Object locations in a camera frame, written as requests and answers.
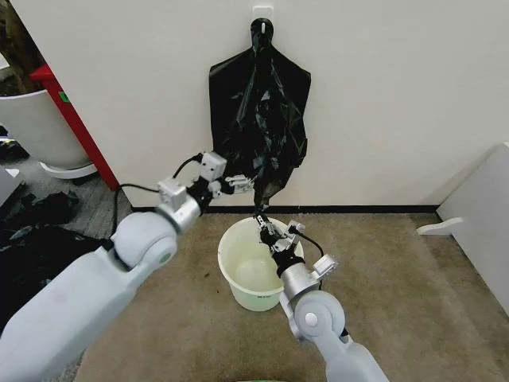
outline gray carpet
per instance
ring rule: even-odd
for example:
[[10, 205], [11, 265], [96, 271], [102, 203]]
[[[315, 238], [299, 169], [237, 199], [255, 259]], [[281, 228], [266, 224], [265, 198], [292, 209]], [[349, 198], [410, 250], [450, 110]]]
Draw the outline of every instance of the gray carpet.
[[[69, 228], [96, 237], [109, 232], [112, 195], [98, 178], [74, 186], [47, 178], [30, 161], [18, 168], [28, 180], [23, 193], [42, 197], [73, 189], [82, 198]], [[121, 206], [122, 214], [129, 212], [126, 199]], [[244, 310], [220, 274], [219, 239], [243, 217], [198, 220], [172, 262], [147, 280], [87, 350], [76, 382], [323, 381], [319, 353], [295, 343], [281, 309]], [[324, 290], [342, 302], [352, 336], [373, 352], [390, 380], [509, 380], [506, 314], [452, 238], [415, 233], [436, 216], [274, 217], [301, 221], [340, 259]], [[316, 249], [304, 246], [306, 257], [315, 259]], [[72, 380], [77, 368], [71, 365], [55, 380]]]

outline black cable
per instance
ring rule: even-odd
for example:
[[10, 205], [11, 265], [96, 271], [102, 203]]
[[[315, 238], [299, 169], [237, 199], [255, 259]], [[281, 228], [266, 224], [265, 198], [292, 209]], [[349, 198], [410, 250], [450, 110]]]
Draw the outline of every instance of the black cable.
[[175, 171], [175, 174], [173, 175], [173, 177], [177, 177], [177, 176], [178, 176], [178, 174], [182, 171], [182, 169], [183, 169], [184, 167], [186, 167], [189, 163], [191, 163], [191, 162], [201, 162], [201, 159], [202, 159], [202, 157], [203, 157], [203, 156], [204, 156], [204, 155], [203, 155], [202, 153], [198, 153], [198, 154], [196, 154], [195, 156], [193, 156], [193, 157], [191, 157], [191, 158], [189, 158], [189, 159], [186, 159], [186, 160], [184, 161], [184, 163], [182, 163], [182, 164], [178, 167], [177, 171]]
[[135, 189], [143, 189], [145, 191], [149, 191], [151, 193], [158, 193], [159, 191], [157, 189], [150, 189], [149, 187], [145, 187], [143, 185], [135, 185], [133, 183], [122, 183], [119, 185], [119, 187], [115, 190], [115, 199], [113, 204], [113, 228], [111, 229], [111, 235], [117, 231], [117, 225], [118, 225], [118, 219], [119, 219], [119, 194], [120, 190], [124, 187], [133, 187]]
[[[177, 177], [177, 175], [182, 171], [182, 169], [184, 167], [186, 167], [186, 165], [188, 165], [190, 162], [193, 162], [193, 161], [196, 161], [196, 162], [201, 162], [201, 159], [204, 155], [202, 153], [198, 153], [194, 156], [192, 156], [191, 158], [189, 159], [186, 159], [177, 169], [177, 171], [175, 172], [175, 174], [173, 175], [173, 177]], [[111, 229], [111, 235], [113, 236], [113, 234], [117, 231], [117, 226], [118, 226], [118, 219], [119, 219], [119, 194], [120, 194], [120, 190], [124, 187], [133, 187], [135, 189], [143, 189], [145, 191], [149, 191], [151, 193], [158, 193], [159, 190], [157, 189], [151, 189], [149, 187], [145, 187], [144, 185], [135, 185], [133, 183], [122, 183], [121, 185], [119, 185], [119, 187], [115, 190], [115, 199], [114, 199], [114, 204], [113, 204], [113, 227]]]
[[[317, 243], [315, 240], [311, 239], [310, 237], [304, 235], [302, 232], [298, 231], [296, 228], [295, 229], [292, 229], [290, 230], [290, 233], [294, 233], [298, 236], [300, 236], [302, 239], [305, 239], [305, 240], [308, 240], [311, 244], [314, 244], [315, 247], [317, 247], [319, 250], [320, 250], [320, 257], [324, 257], [324, 250], [322, 249], [322, 247], [319, 245], [319, 243]], [[321, 290], [321, 286], [322, 286], [322, 281], [324, 281], [323, 279], [320, 280], [320, 286], [318, 287], [318, 290]]]

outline garbage bag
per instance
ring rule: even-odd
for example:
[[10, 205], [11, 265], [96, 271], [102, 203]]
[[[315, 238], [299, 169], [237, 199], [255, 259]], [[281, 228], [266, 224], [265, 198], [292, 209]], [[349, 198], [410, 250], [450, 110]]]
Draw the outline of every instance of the garbage bag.
[[32, 193], [21, 199], [21, 210], [9, 219], [0, 222], [0, 230], [9, 230], [10, 237], [22, 227], [36, 224], [65, 224], [76, 214], [80, 199], [73, 191], [51, 193], [44, 199], [35, 201]]
[[311, 74], [272, 45], [273, 35], [269, 20], [254, 20], [251, 48], [209, 73], [214, 151], [228, 160], [226, 176], [254, 180], [257, 209], [286, 186], [307, 149], [303, 115]]

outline white wall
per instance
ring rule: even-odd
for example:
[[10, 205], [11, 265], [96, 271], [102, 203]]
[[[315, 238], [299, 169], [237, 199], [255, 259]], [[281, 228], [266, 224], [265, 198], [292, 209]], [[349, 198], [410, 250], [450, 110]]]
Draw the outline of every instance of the white wall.
[[[308, 156], [273, 204], [439, 204], [509, 140], [507, 0], [268, 2], [313, 78]], [[252, 1], [12, 3], [120, 181], [211, 147], [208, 69], [249, 45]]]

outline white bucket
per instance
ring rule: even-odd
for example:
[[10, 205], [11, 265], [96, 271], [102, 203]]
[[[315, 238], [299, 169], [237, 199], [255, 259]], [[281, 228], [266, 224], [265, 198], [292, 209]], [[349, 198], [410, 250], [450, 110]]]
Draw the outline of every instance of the white bucket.
[[[286, 224], [270, 219], [282, 231]], [[269, 248], [259, 242], [258, 223], [248, 217], [233, 224], [223, 235], [217, 259], [224, 278], [230, 283], [235, 300], [248, 310], [262, 312], [279, 302], [283, 284]], [[295, 254], [304, 257], [299, 243]]]

